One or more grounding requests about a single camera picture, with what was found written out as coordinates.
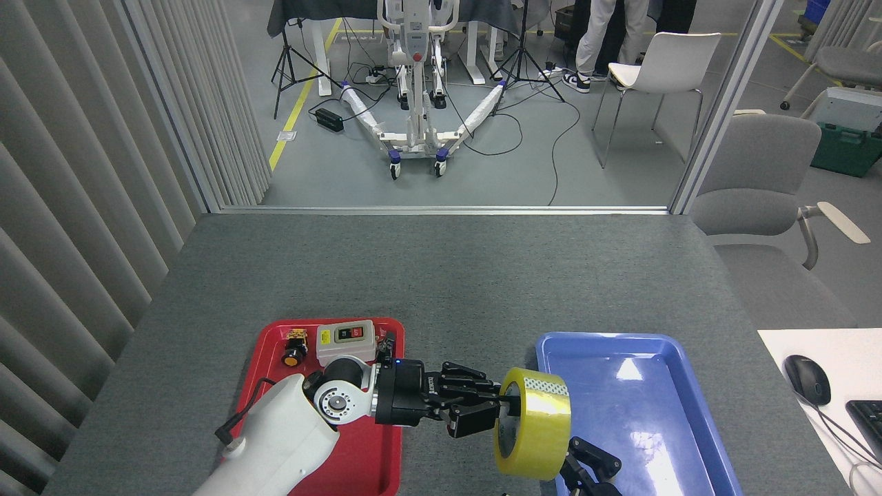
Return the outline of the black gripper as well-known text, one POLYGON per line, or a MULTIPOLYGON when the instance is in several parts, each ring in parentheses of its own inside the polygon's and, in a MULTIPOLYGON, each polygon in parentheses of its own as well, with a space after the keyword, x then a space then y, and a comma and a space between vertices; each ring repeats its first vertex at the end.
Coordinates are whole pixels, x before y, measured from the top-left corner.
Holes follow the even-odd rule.
MULTIPOLYGON (((504 407, 519 409, 522 399, 505 393, 487 374, 456 363, 444 363, 429 373, 429 405, 423 392, 424 364, 416 359, 393 359, 379 365, 376 380, 376 423, 418 426, 431 412, 444 421, 450 437, 491 430, 504 407)), ((560 469, 567 495, 620 495, 612 478, 621 470, 620 458, 573 436, 560 469)))

